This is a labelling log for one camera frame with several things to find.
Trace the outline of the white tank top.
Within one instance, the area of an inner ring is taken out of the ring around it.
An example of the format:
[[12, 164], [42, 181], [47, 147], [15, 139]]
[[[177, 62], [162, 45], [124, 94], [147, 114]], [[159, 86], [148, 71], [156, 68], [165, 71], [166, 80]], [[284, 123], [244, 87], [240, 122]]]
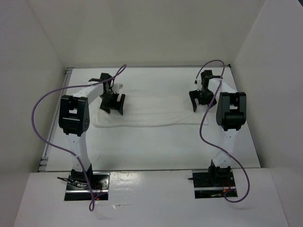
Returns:
[[169, 125], [199, 125], [206, 105], [193, 106], [188, 95], [180, 96], [131, 96], [125, 98], [123, 114], [116, 110], [101, 110], [101, 99], [89, 105], [90, 123], [99, 128], [161, 127]]

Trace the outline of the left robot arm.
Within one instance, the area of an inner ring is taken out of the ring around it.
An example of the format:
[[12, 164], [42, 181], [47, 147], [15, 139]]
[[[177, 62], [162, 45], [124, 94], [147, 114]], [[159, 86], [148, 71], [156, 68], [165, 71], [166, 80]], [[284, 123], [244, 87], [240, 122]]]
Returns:
[[99, 97], [100, 110], [107, 114], [116, 110], [123, 115], [125, 95], [119, 94], [122, 86], [116, 84], [110, 74], [101, 73], [100, 78], [90, 79], [89, 84], [77, 93], [61, 97], [59, 127], [67, 135], [71, 152], [80, 159], [73, 163], [70, 181], [77, 182], [83, 189], [90, 188], [94, 183], [86, 145], [86, 131], [90, 125], [89, 105]]

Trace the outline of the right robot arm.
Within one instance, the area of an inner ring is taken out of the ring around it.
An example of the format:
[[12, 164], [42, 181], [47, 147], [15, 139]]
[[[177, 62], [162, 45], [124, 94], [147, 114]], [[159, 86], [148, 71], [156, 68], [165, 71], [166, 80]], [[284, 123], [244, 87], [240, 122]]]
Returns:
[[246, 122], [246, 93], [235, 90], [233, 92], [212, 92], [208, 88], [209, 81], [221, 77], [213, 75], [211, 70], [204, 70], [200, 76], [200, 80], [195, 80], [197, 90], [189, 92], [193, 111], [196, 111], [198, 104], [206, 105], [208, 109], [217, 105], [217, 124], [224, 131], [239, 131]]

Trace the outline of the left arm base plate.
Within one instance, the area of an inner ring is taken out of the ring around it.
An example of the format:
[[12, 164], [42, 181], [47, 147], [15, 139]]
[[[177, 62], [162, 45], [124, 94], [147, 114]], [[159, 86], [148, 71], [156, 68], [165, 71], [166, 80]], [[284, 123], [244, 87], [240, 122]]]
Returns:
[[[90, 183], [93, 196], [97, 201], [108, 200], [110, 173], [94, 172]], [[91, 194], [86, 181], [71, 181], [67, 178], [65, 201], [90, 201]]]

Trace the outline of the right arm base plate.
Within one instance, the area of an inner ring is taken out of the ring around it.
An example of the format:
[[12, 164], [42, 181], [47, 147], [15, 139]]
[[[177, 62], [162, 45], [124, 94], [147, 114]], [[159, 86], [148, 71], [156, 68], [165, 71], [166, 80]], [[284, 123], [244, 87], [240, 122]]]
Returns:
[[209, 171], [193, 172], [188, 178], [193, 183], [196, 199], [210, 199], [237, 197], [237, 190], [233, 173], [219, 173], [211, 175]]

